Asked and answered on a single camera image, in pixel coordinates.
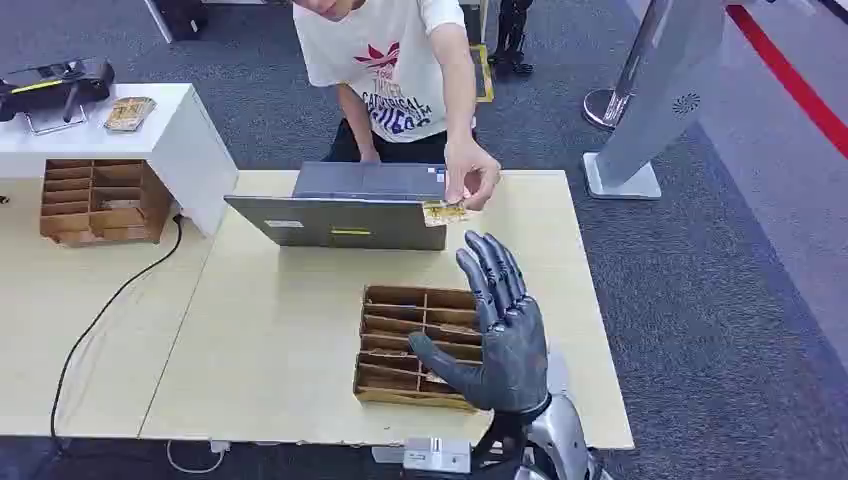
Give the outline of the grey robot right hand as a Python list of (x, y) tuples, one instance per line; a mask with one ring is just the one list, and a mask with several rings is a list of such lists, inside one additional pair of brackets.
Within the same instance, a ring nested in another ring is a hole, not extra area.
[(524, 413), (544, 403), (548, 351), (543, 315), (512, 252), (493, 235), (468, 230), (456, 252), (474, 297), (481, 364), (470, 366), (424, 333), (408, 343), (421, 364), (480, 410)]

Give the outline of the person's left hand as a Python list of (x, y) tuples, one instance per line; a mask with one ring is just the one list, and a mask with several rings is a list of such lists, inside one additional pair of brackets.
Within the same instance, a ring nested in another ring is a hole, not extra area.
[(501, 164), (471, 137), (449, 138), (445, 160), (445, 200), (482, 211), (501, 179)]

